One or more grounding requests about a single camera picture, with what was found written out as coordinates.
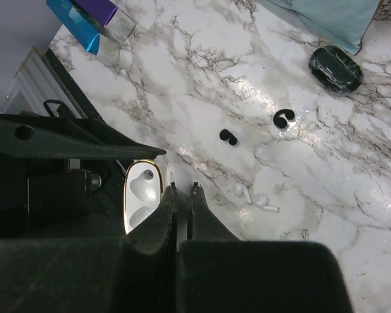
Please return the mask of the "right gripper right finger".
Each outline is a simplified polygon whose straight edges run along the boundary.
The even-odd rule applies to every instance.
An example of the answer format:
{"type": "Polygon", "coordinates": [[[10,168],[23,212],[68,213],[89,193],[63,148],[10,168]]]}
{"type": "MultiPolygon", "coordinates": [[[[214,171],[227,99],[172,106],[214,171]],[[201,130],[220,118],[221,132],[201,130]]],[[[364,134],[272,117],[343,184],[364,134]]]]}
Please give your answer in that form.
{"type": "Polygon", "coordinates": [[[340,266],[309,241],[241,241],[194,185],[179,248],[180,312],[352,312],[340,266]]]}

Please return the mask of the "white earbud charging case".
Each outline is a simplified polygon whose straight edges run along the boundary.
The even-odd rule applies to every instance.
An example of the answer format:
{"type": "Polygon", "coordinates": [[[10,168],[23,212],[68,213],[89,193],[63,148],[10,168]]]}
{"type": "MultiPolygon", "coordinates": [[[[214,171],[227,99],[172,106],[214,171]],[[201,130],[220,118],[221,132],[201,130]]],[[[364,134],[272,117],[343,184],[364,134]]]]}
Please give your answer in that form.
{"type": "Polygon", "coordinates": [[[146,220],[160,204],[164,186],[171,183],[177,189],[179,199],[186,200],[194,184],[188,167],[169,163],[166,174],[153,160],[134,161],[127,169],[124,182],[124,229],[130,233],[146,220]]]}

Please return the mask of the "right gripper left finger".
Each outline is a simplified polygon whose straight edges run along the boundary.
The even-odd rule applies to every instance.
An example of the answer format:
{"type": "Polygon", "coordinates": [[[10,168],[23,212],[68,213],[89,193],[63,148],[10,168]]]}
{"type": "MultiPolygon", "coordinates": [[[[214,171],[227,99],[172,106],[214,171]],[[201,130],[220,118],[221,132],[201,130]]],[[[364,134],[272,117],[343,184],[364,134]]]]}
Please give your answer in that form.
{"type": "Polygon", "coordinates": [[[0,240],[0,312],[174,312],[177,189],[127,235],[105,218],[0,240]]]}

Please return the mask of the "white earbud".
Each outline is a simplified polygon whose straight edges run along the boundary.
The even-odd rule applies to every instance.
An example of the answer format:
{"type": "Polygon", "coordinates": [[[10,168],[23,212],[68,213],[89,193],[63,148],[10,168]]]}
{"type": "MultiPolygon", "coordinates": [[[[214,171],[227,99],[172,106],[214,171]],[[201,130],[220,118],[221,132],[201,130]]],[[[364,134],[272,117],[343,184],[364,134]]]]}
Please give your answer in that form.
{"type": "Polygon", "coordinates": [[[264,194],[259,194],[253,199],[253,204],[262,211],[279,213],[280,208],[269,204],[269,198],[264,194]]]}
{"type": "Polygon", "coordinates": [[[243,197],[246,200],[247,204],[252,203],[252,198],[250,196],[249,190],[245,185],[241,183],[236,183],[233,187],[233,193],[238,198],[243,197]]]}

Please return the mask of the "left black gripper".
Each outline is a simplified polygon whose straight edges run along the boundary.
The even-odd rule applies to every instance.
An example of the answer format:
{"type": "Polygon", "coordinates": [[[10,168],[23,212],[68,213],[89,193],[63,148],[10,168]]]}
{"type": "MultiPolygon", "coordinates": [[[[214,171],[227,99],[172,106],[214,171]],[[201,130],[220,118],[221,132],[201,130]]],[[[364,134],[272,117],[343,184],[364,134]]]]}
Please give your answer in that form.
{"type": "Polygon", "coordinates": [[[98,119],[0,113],[0,239],[100,213],[98,160],[164,154],[98,119]]]}

